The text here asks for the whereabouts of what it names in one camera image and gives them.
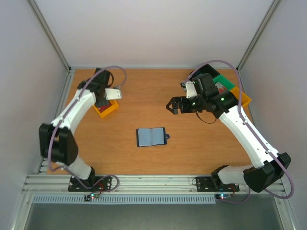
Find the blue leather card holder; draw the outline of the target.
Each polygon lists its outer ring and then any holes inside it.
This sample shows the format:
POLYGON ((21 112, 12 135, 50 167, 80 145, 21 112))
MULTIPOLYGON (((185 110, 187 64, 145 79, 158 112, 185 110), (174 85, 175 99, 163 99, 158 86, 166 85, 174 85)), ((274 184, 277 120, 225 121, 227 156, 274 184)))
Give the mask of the blue leather card holder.
POLYGON ((164 127, 136 129, 137 147, 166 145, 169 138, 164 127))

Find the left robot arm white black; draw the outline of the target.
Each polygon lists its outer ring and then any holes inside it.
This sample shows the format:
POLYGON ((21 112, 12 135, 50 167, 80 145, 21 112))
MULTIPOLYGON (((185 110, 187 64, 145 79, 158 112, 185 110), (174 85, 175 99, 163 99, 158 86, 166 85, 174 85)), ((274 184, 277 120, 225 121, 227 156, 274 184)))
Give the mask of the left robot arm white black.
POLYGON ((93 190, 98 182, 93 167, 79 156, 74 133, 87 111, 106 101, 106 89, 113 79, 110 71, 97 68, 91 78, 79 83, 60 115, 49 124, 42 123, 38 130, 40 154, 47 159, 49 171, 65 170, 86 191, 93 190))

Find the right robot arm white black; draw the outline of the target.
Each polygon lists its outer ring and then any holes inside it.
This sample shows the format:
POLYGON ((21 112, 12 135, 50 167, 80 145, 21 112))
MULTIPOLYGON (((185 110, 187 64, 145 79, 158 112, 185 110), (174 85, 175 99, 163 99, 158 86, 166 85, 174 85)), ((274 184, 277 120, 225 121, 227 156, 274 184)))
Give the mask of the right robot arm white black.
POLYGON ((222 190, 228 184, 246 184, 260 193, 281 179, 291 158, 272 147, 251 123, 232 92, 219 92, 209 73, 198 75, 185 84, 186 96, 170 99, 168 111, 178 113, 212 113, 236 137, 248 154, 251 165, 223 165, 211 173, 212 186, 222 190))

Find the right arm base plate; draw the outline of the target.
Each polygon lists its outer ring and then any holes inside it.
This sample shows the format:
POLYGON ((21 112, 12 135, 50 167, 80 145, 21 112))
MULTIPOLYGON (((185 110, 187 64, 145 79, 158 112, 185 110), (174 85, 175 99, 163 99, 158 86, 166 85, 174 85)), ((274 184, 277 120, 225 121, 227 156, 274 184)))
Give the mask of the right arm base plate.
POLYGON ((235 184, 223 184, 219 187, 212 182, 211 176, 198 176, 192 180, 192 184, 196 186, 197 192, 239 192, 240 188, 235 184))

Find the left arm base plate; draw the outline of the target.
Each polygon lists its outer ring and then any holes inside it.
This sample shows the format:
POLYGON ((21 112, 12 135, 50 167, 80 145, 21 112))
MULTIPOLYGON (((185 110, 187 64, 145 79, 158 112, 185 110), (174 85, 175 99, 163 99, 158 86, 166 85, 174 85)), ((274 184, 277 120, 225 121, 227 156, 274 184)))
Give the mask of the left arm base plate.
POLYGON ((98 192, 111 189, 111 176, 90 176, 87 180, 71 177, 68 185, 69 192, 98 192))

